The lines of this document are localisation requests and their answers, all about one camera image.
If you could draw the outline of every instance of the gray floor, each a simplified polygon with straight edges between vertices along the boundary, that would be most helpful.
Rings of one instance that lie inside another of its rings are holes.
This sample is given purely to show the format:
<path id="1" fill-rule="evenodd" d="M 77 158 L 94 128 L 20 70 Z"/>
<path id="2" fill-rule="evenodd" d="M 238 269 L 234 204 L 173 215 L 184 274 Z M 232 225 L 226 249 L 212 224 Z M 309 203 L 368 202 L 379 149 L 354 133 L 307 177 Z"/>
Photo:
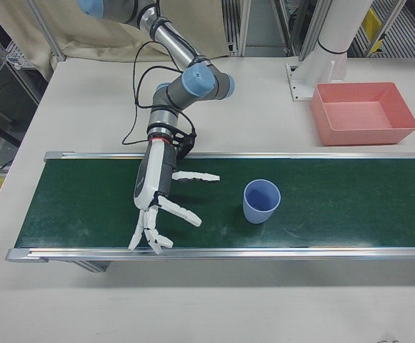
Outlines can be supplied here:
<path id="1" fill-rule="evenodd" d="M 22 140 L 36 105 L 6 67 L 0 71 L 0 111 L 16 120 L 16 124 L 11 126 L 0 117 L 0 127 Z M 13 159 L 16 152 L 15 146 L 0 138 L 0 166 Z"/>

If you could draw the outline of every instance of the plastic cup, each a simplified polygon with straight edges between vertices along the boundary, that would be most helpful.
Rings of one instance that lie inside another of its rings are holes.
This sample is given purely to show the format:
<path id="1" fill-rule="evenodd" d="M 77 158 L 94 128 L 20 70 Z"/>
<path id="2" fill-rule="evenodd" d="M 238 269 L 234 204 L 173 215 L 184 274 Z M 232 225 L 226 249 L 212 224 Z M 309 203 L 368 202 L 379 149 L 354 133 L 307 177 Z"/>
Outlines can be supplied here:
<path id="1" fill-rule="evenodd" d="M 252 224 L 265 222 L 280 205 L 280 191 L 268 180 L 253 180 L 244 190 L 244 216 Z"/>

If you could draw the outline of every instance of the robotic hand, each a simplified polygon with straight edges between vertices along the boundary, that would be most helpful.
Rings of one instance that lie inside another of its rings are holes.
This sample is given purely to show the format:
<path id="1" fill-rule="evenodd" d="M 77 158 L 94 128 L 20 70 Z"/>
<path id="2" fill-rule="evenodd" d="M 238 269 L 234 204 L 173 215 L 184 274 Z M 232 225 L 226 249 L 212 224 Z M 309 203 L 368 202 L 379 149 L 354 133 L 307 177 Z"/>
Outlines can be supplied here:
<path id="1" fill-rule="evenodd" d="M 173 242 L 156 230 L 158 210 L 170 212 L 196 227 L 201 225 L 197 215 L 167 199 L 171 180 L 220 180 L 211 174 L 176 170 L 176 160 L 190 152 L 196 138 L 194 132 L 185 134 L 176 128 L 179 113 L 196 101 L 231 96 L 234 80 L 221 73 L 176 31 L 167 18 L 160 16 L 159 8 L 152 0 L 77 1 L 82 11 L 94 18 L 129 24 L 145 31 L 151 39 L 163 44 L 177 64 L 185 69 L 173 82 L 161 84 L 156 89 L 147 126 L 149 145 L 139 166 L 134 190 L 139 220 L 129 249 L 136 248 L 144 233 L 149 246 L 160 254 L 161 247 L 170 248 Z"/>

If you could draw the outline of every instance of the metal frame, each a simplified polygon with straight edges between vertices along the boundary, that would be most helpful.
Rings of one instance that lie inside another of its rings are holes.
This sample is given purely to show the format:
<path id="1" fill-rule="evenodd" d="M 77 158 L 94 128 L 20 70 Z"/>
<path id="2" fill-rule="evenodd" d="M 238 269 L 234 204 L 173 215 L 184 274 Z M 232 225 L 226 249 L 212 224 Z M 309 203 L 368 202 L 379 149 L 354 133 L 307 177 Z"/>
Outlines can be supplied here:
<path id="1" fill-rule="evenodd" d="M 314 50 L 316 41 L 319 38 L 324 19 L 328 14 L 329 7 L 332 0 L 318 0 L 315 6 L 314 16 L 307 30 L 306 38 L 302 44 L 301 52 L 299 53 L 299 61 L 303 61 L 307 55 Z"/>
<path id="2" fill-rule="evenodd" d="M 31 100 L 36 105 L 39 105 L 39 102 L 42 99 L 40 91 L 34 85 L 33 81 L 24 73 L 24 71 L 15 70 L 15 68 L 6 60 L 6 56 L 6 50 L 0 42 L 0 59 L 3 61 L 4 65 L 9 69 L 9 71 L 14 75 L 15 79 L 20 83 L 20 85 L 29 95 Z"/>
<path id="3" fill-rule="evenodd" d="M 56 41 L 54 35 L 52 34 L 49 26 L 44 21 L 44 18 L 42 16 L 41 12 L 39 11 L 39 8 L 37 7 L 37 5 L 34 3 L 33 0 L 26 0 L 26 2 L 28 3 L 29 7 L 31 8 L 37 22 L 39 23 L 39 26 L 42 29 L 42 34 L 44 35 L 45 40 L 49 44 L 50 49 L 53 52 L 53 54 L 55 55 L 56 59 L 58 61 L 66 61 L 66 55 L 63 54 L 63 51 L 59 47 L 59 44 Z"/>
<path id="4" fill-rule="evenodd" d="M 288 12 L 285 7 L 284 0 L 273 0 L 272 6 L 274 8 L 274 12 L 276 14 L 276 21 L 277 25 L 279 25 L 282 39 L 286 44 L 286 55 L 287 56 L 294 56 L 296 52 L 294 50 L 294 46 L 289 44 L 290 42 L 290 28 L 289 28 L 289 17 Z"/>
<path id="5" fill-rule="evenodd" d="M 140 159 L 143 154 L 122 153 L 74 153 L 51 151 L 47 159 Z M 257 158 L 257 159 L 415 159 L 415 154 L 402 153 L 310 153 L 310 154 L 191 154 L 190 159 L 202 158 Z M 237 249 L 198 249 L 173 248 L 156 255 L 150 248 L 131 251 L 123 248 L 15 248 L 6 256 L 9 262 L 72 262 L 90 272 L 105 272 L 111 261 L 153 261 L 153 260 L 207 260 L 207 259 L 415 259 L 415 247 L 286 247 L 286 248 L 237 248 Z"/>
<path id="6" fill-rule="evenodd" d="M 249 30 L 251 0 L 241 1 L 241 6 L 241 31 L 239 33 L 239 50 L 237 51 L 237 56 L 244 57 L 247 44 L 247 32 Z"/>
<path id="7" fill-rule="evenodd" d="M 406 1 L 407 0 L 395 0 L 393 6 L 390 8 L 390 11 L 386 15 L 384 22 L 380 26 L 380 29 L 377 31 L 375 37 L 369 43 L 366 51 L 364 51 L 363 55 L 365 57 L 370 57 L 373 54 L 372 50 L 374 49 L 375 45 L 380 39 L 383 38 L 383 35 L 385 35 L 385 33 L 390 29 L 391 25 L 393 25 L 397 16 L 399 13 L 401 13 L 402 8 L 406 4 Z"/>

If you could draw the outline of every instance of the pink tray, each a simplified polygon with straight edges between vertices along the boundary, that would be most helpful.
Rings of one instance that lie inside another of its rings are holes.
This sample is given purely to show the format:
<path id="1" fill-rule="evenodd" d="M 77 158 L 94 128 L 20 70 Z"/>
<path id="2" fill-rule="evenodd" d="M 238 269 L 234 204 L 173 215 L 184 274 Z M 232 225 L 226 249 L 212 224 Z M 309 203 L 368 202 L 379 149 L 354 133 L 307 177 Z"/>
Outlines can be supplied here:
<path id="1" fill-rule="evenodd" d="M 392 82 L 317 84 L 310 107 L 324 145 L 396 144 L 415 131 Z"/>

